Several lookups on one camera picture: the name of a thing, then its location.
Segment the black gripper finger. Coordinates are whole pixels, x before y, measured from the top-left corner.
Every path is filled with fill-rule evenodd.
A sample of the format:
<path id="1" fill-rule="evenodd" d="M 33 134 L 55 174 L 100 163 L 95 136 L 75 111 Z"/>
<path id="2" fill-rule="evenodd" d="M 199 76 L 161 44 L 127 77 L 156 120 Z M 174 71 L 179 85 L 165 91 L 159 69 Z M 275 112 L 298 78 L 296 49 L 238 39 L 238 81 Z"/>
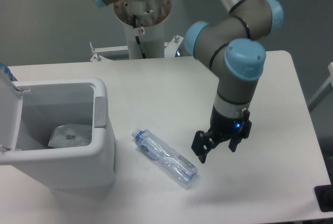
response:
<path id="1" fill-rule="evenodd" d="M 236 151 L 236 148 L 238 144 L 242 141 L 242 139 L 247 139 L 249 137 L 251 127 L 252 127 L 252 122 L 248 120 L 243 125 L 242 130 L 231 138 L 228 147 L 232 152 Z"/>
<path id="2" fill-rule="evenodd" d="M 220 140 L 216 138 L 212 131 L 197 131 L 195 133 L 191 149 L 196 154 L 202 164 L 206 162 L 207 154 L 220 144 Z"/>

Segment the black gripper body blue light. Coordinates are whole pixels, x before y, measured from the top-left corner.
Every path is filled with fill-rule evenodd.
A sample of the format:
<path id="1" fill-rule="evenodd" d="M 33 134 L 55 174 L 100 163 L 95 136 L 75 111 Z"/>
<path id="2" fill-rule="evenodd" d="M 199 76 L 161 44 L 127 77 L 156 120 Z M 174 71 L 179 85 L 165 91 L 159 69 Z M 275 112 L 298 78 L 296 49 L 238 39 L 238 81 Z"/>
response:
<path id="1" fill-rule="evenodd" d="M 245 115 L 242 115 L 241 117 L 230 118 L 220 114 L 213 106 L 209 131 L 212 131 L 220 142 L 231 139 L 242 130 L 245 122 L 249 120 L 250 111 L 245 109 L 244 113 Z"/>

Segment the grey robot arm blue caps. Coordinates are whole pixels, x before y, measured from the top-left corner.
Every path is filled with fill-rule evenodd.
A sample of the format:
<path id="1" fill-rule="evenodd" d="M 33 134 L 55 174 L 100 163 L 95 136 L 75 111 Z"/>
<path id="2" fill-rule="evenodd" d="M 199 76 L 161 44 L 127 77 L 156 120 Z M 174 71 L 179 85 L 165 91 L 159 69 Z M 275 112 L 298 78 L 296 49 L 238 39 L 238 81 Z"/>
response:
<path id="1" fill-rule="evenodd" d="M 113 5 L 125 24 L 131 59 L 164 56 L 160 26 L 171 10 L 170 0 L 94 0 Z M 186 50 L 219 79 L 208 131 L 195 134 L 192 150 L 204 163 L 210 150 L 229 141 L 229 149 L 248 138 L 252 123 L 249 106 L 263 73 L 266 51 L 258 39 L 276 31 L 284 20 L 277 0 L 221 0 L 229 17 L 215 26 L 194 23 L 186 32 Z"/>

